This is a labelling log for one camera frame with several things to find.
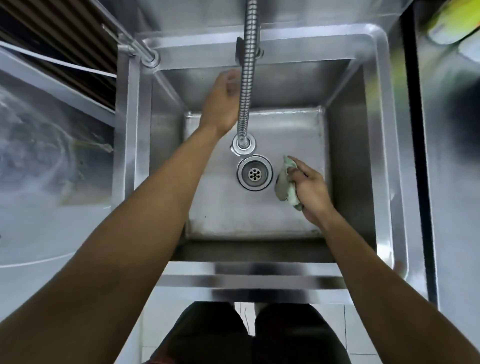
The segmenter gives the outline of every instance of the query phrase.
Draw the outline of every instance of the faucet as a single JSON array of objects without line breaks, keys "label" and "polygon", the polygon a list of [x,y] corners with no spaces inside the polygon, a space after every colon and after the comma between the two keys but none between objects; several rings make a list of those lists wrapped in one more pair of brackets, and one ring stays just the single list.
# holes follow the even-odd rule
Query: faucet
[{"label": "faucet", "polygon": [[233,138],[230,150],[237,156],[245,156],[254,152],[256,142],[253,135],[247,132],[252,98],[253,74],[255,73],[255,60],[263,53],[258,47],[258,2],[247,0],[245,11],[245,27],[243,39],[237,38],[235,58],[241,64],[240,80],[240,107],[237,123],[237,135]]}]

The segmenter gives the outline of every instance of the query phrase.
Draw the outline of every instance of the green object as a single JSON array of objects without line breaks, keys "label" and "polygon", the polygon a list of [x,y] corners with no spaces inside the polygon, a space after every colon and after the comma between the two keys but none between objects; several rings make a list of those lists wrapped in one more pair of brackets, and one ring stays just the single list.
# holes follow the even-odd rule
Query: green object
[{"label": "green object", "polygon": [[283,166],[275,182],[275,194],[280,201],[288,201],[298,211],[302,211],[303,205],[297,197],[295,183],[288,176],[288,168],[297,168],[297,164],[290,158],[283,156]]}]

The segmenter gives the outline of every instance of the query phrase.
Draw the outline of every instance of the dark pants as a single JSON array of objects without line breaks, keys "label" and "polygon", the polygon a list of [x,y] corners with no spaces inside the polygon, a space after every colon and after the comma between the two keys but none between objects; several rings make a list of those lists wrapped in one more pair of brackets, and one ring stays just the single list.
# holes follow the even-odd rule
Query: dark pants
[{"label": "dark pants", "polygon": [[273,303],[248,335],[226,302],[194,302],[150,358],[150,363],[349,364],[342,343],[309,304]]}]

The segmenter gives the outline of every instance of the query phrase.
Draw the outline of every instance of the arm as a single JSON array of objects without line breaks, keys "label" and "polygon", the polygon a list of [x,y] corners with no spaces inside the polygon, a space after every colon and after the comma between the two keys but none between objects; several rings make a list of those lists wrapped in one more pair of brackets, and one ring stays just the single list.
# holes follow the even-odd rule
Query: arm
[{"label": "arm", "polygon": [[296,161],[289,171],[303,213],[324,233],[375,348],[387,364],[480,363],[474,346],[387,266],[334,209],[322,175]]},{"label": "arm", "polygon": [[227,90],[236,77],[220,74],[197,131],[0,324],[0,362],[115,361],[171,258],[210,154],[236,122],[238,91]]}]

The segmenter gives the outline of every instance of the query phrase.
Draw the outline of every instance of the hand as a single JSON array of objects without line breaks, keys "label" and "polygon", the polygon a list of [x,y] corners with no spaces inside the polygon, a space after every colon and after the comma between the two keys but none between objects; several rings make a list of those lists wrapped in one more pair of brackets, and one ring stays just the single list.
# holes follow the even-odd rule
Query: hand
[{"label": "hand", "polygon": [[240,71],[218,75],[202,107],[200,127],[212,127],[220,139],[235,125],[240,103]]},{"label": "hand", "polygon": [[323,219],[335,212],[327,185],[320,172],[310,168],[301,160],[289,156],[298,169],[289,168],[288,175],[295,182],[297,196],[303,204],[305,218],[318,227],[323,226]]}]

